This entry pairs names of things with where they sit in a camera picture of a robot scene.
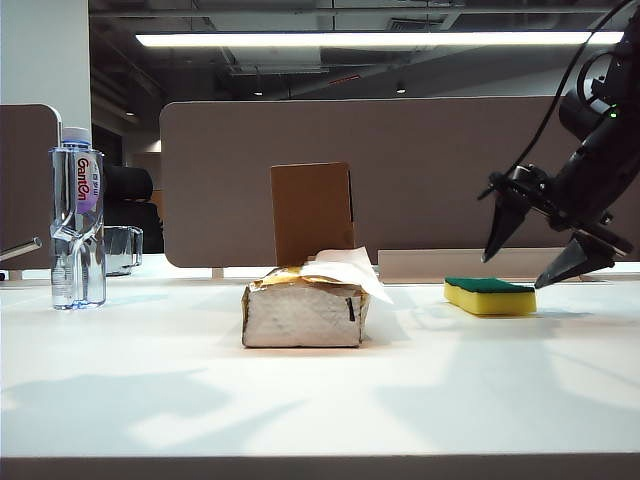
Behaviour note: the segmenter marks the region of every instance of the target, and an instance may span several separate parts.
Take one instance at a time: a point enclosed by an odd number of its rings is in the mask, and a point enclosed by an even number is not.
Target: glass cup
[[[129,275],[142,264],[142,229],[104,227],[107,277]]]

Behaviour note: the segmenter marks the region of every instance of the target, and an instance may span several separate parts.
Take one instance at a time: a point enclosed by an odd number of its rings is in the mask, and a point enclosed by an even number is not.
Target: water bottle
[[[102,159],[89,131],[62,130],[62,146],[49,151],[53,163],[53,307],[91,308],[105,301],[102,238]]]

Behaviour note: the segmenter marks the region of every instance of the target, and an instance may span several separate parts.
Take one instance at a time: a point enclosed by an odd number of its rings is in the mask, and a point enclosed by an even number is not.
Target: gray partition panel
[[[476,196],[491,171],[515,160],[549,102],[170,104],[161,115],[167,257],[184,267],[275,264],[269,167],[336,161],[350,164],[356,244],[373,262],[380,249],[482,248],[493,200]],[[555,173],[578,144],[554,116],[527,161]],[[612,229],[636,244],[639,199],[636,182],[612,208]],[[531,213],[508,245],[560,246],[567,239]]]
[[[0,249],[31,240],[42,248],[0,263],[3,270],[49,268],[51,162],[60,120],[46,105],[0,105]]]

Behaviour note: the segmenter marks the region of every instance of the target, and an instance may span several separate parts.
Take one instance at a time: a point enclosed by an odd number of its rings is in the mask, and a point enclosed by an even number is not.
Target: cardboard box
[[[271,167],[271,195],[277,265],[302,265],[321,250],[354,248],[346,163]]]

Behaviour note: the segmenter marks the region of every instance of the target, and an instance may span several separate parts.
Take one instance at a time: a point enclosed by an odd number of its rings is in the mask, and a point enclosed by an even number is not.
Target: black chair
[[[149,199],[153,182],[142,168],[104,166],[104,224],[105,226],[134,226],[141,228],[144,253],[164,252],[162,222],[158,208]]]

